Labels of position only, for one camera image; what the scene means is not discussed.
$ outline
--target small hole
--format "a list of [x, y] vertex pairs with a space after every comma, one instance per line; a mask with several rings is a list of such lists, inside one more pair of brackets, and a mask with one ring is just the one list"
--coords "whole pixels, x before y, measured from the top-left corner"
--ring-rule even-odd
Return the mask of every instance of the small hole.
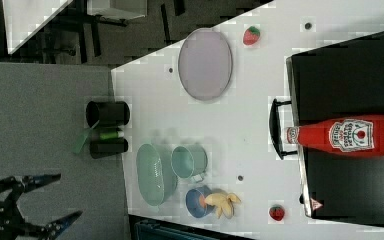
[[305, 29], [310, 30], [310, 29], [313, 27], [313, 24], [311, 24], [311, 23], [306, 23], [306, 24], [304, 25], [304, 27], [305, 27]]

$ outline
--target gray plate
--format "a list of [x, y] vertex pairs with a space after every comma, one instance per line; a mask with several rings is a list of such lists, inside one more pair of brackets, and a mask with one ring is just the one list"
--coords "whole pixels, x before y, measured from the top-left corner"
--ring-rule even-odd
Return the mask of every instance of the gray plate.
[[221, 33], [209, 28], [192, 32], [179, 55], [179, 76], [193, 98], [208, 101], [219, 97], [230, 81], [232, 54]]

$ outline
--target toy banana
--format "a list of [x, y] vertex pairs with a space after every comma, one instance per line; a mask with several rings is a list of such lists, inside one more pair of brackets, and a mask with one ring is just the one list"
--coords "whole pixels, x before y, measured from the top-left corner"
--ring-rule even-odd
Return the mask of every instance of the toy banana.
[[234, 193], [223, 194], [223, 193], [213, 193], [208, 195], [205, 198], [205, 203], [211, 206], [216, 206], [216, 215], [217, 218], [220, 218], [223, 213], [227, 219], [233, 217], [233, 203], [241, 203], [241, 200]]

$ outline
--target light blue bowl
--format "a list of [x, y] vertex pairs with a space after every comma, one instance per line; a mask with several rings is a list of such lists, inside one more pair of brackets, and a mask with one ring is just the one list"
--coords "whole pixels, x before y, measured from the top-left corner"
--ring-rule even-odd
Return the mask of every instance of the light blue bowl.
[[163, 146], [143, 144], [136, 156], [139, 191], [151, 206], [159, 206], [177, 187], [170, 152]]
[[202, 207], [201, 204], [199, 204], [199, 198], [201, 196], [203, 196], [205, 199], [210, 194], [211, 190], [207, 186], [191, 189], [188, 191], [186, 194], [186, 207], [192, 216], [195, 218], [202, 218], [214, 210], [213, 206], [206, 204], [205, 207]]

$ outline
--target red ketchup bottle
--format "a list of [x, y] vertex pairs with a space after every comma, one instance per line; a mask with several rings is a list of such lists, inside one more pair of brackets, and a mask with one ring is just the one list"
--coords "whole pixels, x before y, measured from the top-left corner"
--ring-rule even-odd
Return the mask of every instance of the red ketchup bottle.
[[285, 141], [352, 157], [384, 156], [384, 115], [362, 115], [286, 128]]

